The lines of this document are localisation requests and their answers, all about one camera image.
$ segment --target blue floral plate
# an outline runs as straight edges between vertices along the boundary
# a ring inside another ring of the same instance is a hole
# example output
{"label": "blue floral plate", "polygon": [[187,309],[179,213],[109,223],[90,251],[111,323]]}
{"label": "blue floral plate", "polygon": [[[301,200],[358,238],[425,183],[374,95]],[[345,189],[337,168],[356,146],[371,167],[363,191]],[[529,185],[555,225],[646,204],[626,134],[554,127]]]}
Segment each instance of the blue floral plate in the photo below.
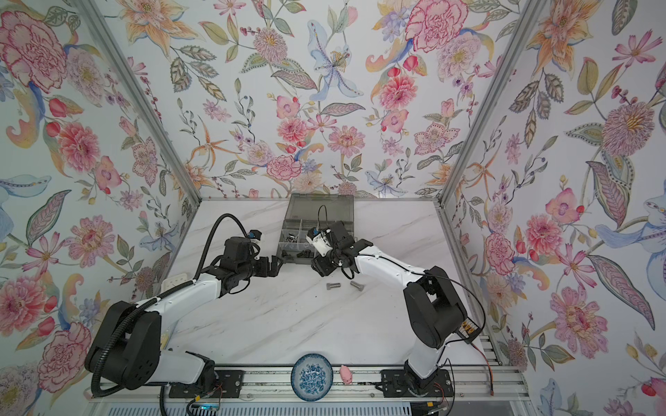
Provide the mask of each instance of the blue floral plate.
{"label": "blue floral plate", "polygon": [[306,354],[292,368],[292,389],[305,401],[317,401],[333,385],[333,367],[319,354]]}

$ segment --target white power outlet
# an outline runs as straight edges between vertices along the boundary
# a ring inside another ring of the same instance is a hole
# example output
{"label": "white power outlet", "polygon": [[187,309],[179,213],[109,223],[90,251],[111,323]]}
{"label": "white power outlet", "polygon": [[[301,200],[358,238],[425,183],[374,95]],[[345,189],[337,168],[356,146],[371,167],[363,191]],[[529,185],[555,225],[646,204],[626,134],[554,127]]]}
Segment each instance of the white power outlet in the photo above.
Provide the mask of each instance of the white power outlet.
{"label": "white power outlet", "polygon": [[178,286],[181,283],[185,283],[189,280],[192,280],[192,279],[187,277],[187,273],[181,273],[181,274],[177,274],[175,276],[171,276],[169,278],[166,278],[162,281],[162,288],[161,288],[160,292],[163,292],[165,290],[169,290],[169,289],[171,289],[175,286]]}

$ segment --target marble tabletop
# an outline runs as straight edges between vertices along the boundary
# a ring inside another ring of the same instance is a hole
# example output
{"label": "marble tabletop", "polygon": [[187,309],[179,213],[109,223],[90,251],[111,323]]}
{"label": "marble tabletop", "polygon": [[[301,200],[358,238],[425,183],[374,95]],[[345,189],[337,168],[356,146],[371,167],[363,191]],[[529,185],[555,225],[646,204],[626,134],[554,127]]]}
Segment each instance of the marble tabletop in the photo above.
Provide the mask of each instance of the marble tabletop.
{"label": "marble tabletop", "polygon": [[[246,230],[263,233],[263,256],[275,254],[287,205],[288,201],[204,201],[169,275],[194,275],[208,233],[225,212],[236,215]],[[224,251],[227,238],[237,235],[237,225],[223,220],[206,265]],[[356,201],[354,235],[409,264],[439,266],[460,280],[432,201]],[[252,278],[241,294],[224,296],[184,316],[168,346],[235,365],[292,365],[310,352],[321,353],[333,364],[403,364],[416,336],[402,292],[369,276],[357,275],[355,280],[365,285],[362,292],[339,270],[322,278],[310,266],[285,264],[279,276]],[[327,291],[327,282],[342,287]],[[463,289],[456,289],[470,310]],[[478,339],[475,344],[483,350]],[[462,342],[451,344],[444,357],[454,365],[485,364],[478,351]]]}

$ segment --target floral wallpaper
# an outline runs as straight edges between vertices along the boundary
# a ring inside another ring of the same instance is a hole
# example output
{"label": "floral wallpaper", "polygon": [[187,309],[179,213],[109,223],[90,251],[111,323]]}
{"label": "floral wallpaper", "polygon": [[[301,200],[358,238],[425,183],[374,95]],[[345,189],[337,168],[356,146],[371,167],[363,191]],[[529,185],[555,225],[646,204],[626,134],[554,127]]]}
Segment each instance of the floral wallpaper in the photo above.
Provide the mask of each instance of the floral wallpaper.
{"label": "floral wallpaper", "polygon": [[435,196],[521,10],[181,3],[97,1],[204,198]]}
{"label": "floral wallpaper", "polygon": [[549,0],[448,219],[543,416],[666,415],[660,0]]}
{"label": "floral wallpaper", "polygon": [[107,309],[194,211],[76,9],[0,3],[0,414],[79,414]]}

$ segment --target metal bolt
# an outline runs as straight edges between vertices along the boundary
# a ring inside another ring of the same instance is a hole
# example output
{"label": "metal bolt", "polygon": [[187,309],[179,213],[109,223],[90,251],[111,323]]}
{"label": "metal bolt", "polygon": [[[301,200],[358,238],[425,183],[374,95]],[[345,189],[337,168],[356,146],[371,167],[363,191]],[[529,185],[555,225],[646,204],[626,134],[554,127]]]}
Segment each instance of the metal bolt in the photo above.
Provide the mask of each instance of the metal bolt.
{"label": "metal bolt", "polygon": [[362,291],[363,291],[363,288],[366,287],[365,285],[362,285],[362,284],[360,284],[360,283],[356,283],[354,280],[352,280],[351,282],[349,282],[349,284],[352,285],[352,286],[354,286],[356,289],[358,289],[359,292],[362,292]]}

